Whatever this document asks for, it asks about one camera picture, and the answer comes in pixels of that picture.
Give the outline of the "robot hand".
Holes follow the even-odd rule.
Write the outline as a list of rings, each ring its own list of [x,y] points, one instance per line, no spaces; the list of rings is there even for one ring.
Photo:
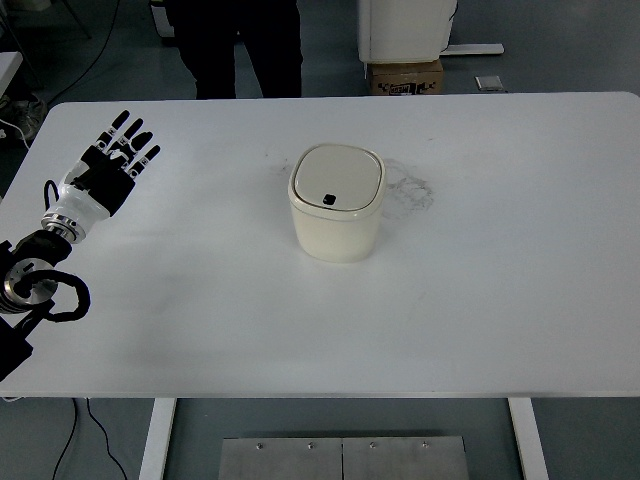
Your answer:
[[[43,229],[78,243],[124,204],[160,152],[158,145],[149,144],[153,133],[142,129],[143,120],[129,117],[129,111],[121,111],[56,185],[55,202],[41,220]]]

